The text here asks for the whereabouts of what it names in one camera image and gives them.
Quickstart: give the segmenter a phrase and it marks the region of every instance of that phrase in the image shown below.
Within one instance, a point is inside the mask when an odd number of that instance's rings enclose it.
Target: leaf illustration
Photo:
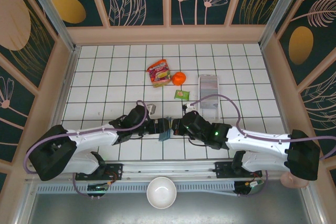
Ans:
[[[146,18],[146,0],[110,0],[109,19],[114,26],[142,25]]]

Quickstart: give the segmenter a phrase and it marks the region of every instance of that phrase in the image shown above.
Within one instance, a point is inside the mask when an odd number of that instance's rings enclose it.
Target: snack bag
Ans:
[[[170,70],[166,60],[159,60],[151,65],[147,72],[153,83],[153,87],[162,87],[170,82]]]

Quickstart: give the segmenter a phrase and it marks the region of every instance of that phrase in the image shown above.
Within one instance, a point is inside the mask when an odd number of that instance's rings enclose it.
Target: metal base plate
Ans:
[[[99,181],[99,180],[121,180],[123,164],[106,164],[103,175],[77,173],[75,179],[77,181]]]
[[[231,168],[232,162],[216,162],[215,169],[213,172],[216,173],[217,178],[254,178],[255,174],[259,177],[262,176],[262,172],[256,171],[254,173],[242,170],[239,174],[236,174],[235,171]]]

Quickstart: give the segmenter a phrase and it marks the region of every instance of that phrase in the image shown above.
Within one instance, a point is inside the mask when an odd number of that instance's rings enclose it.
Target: purple cable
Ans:
[[[37,174],[37,172],[33,172],[33,171],[31,171],[31,170],[28,169],[28,167],[27,167],[27,161],[28,161],[29,155],[33,152],[33,150],[35,150],[38,146],[40,146],[41,144],[44,144],[44,143],[46,143],[48,141],[51,141],[51,140],[54,140],[54,139],[57,139],[57,138],[60,138],[60,137],[77,136],[77,135],[82,136],[82,135],[85,135],[85,134],[91,134],[91,133],[96,133],[96,132],[132,131],[132,130],[140,127],[144,123],[144,121],[146,120],[146,118],[147,118],[147,109],[146,109],[146,104],[143,101],[141,101],[141,100],[136,101],[136,104],[138,105],[139,102],[141,102],[142,105],[145,107],[145,115],[144,115],[142,121],[139,124],[137,124],[136,126],[133,126],[131,128],[128,128],[128,129],[106,128],[106,129],[103,129],[103,130],[102,129],[96,129],[96,130],[90,130],[90,131],[82,131],[82,132],[79,132],[79,133],[77,133],[77,132],[75,132],[75,133],[65,133],[65,134],[60,134],[60,135],[55,135],[55,136],[47,137],[47,138],[45,138],[45,139],[43,139],[43,140],[35,143],[28,150],[28,152],[27,152],[27,154],[26,154],[26,156],[25,156],[25,158],[23,160],[23,169],[28,174]]]
[[[259,137],[259,136],[253,136],[253,135],[248,135],[246,134],[240,127],[239,127],[239,122],[240,122],[240,119],[241,119],[241,116],[240,116],[240,112],[239,112],[239,109],[237,107],[237,105],[228,97],[222,95],[222,94],[210,94],[210,95],[207,95],[206,97],[203,97],[201,99],[199,99],[198,101],[196,102],[193,102],[191,103],[190,105],[191,106],[194,106],[195,104],[205,100],[205,99],[208,99],[210,97],[223,97],[224,99],[228,100],[236,109],[237,113],[238,113],[238,120],[237,120],[237,123],[236,123],[236,127],[238,129],[238,131],[246,136],[246,137],[250,137],[250,138],[253,138],[253,139],[256,139],[256,140],[263,140],[263,141],[269,141],[269,142],[279,142],[279,140],[276,140],[276,139],[272,139],[272,138],[264,138],[264,137]],[[319,140],[319,139],[331,139],[331,140],[336,140],[336,137],[335,136],[315,136],[315,137],[304,137],[304,138],[298,138],[298,139],[287,139],[287,140],[281,140],[282,143],[292,143],[292,142],[302,142],[302,141],[309,141],[309,140]],[[331,156],[334,152],[336,152],[336,145],[335,147],[330,151],[328,152],[327,154],[325,154],[324,156],[322,156],[320,158],[320,160],[323,160],[323,159],[326,159],[327,157]]]

